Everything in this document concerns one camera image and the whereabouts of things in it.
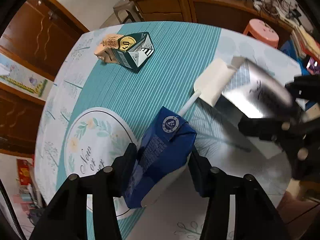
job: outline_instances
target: carton logo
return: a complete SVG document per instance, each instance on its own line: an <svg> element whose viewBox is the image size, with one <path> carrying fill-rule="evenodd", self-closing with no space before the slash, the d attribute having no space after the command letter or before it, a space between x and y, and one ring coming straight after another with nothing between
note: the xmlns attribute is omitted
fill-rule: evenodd
<svg viewBox="0 0 320 240"><path fill-rule="evenodd" d="M162 122L162 129L167 132L174 132L179 127L179 119L175 116L167 116Z"/></svg>

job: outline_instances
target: wooden cabinet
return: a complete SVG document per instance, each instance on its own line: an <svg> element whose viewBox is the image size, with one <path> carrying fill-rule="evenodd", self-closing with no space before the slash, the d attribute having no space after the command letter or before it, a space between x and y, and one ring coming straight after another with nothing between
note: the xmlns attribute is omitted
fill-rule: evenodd
<svg viewBox="0 0 320 240"><path fill-rule="evenodd" d="M43 107L0 89L0 149L33 154Z"/></svg>
<svg viewBox="0 0 320 240"><path fill-rule="evenodd" d="M145 21L192 21L188 0L130 1L134 1Z"/></svg>
<svg viewBox="0 0 320 240"><path fill-rule="evenodd" d="M251 0L189 0L189 4L193 22L239 33L244 32L251 19L260 19L279 35L279 48L290 39L293 30L288 24L270 16L263 9L260 12L256 11Z"/></svg>
<svg viewBox="0 0 320 240"><path fill-rule="evenodd" d="M4 31L0 46L41 70L39 74L54 77L86 31L57 1L27 0Z"/></svg>
<svg viewBox="0 0 320 240"><path fill-rule="evenodd" d="M54 80L87 32L56 0L27 0L0 38L0 53ZM33 154L44 101L0 83L0 150Z"/></svg>

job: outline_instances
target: paper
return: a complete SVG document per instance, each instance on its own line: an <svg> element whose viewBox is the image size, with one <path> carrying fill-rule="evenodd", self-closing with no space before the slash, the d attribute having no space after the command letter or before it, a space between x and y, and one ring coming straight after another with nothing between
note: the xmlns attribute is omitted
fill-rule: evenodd
<svg viewBox="0 0 320 240"><path fill-rule="evenodd" d="M0 63L0 76L8 76L10 71L6 69L6 66Z"/></svg>

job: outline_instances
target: beige plastic stool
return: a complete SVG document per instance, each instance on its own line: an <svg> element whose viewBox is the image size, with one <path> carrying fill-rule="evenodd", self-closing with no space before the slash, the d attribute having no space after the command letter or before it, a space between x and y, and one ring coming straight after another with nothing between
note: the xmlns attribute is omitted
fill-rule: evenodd
<svg viewBox="0 0 320 240"><path fill-rule="evenodd" d="M124 21L122 22L118 16L119 11L127 11L128 16ZM129 0L120 0L117 2L114 7L113 11L115 12L116 17L118 18L119 22L121 24L125 23L128 19L131 19L132 22L141 22L141 18L139 17L139 13L136 10L136 6L134 2Z"/></svg>

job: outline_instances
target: white spatula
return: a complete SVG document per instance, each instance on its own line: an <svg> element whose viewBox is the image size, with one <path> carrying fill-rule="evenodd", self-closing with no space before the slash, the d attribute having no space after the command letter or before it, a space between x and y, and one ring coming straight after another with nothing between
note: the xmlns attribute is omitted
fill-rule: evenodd
<svg viewBox="0 0 320 240"><path fill-rule="evenodd" d="M196 79L193 85L195 92L180 109L178 115L183 116L197 98L201 98L204 102L214 107L221 95L221 91L229 83L243 62L243 57L233 57L231 65L227 65L220 58L213 60Z"/></svg>

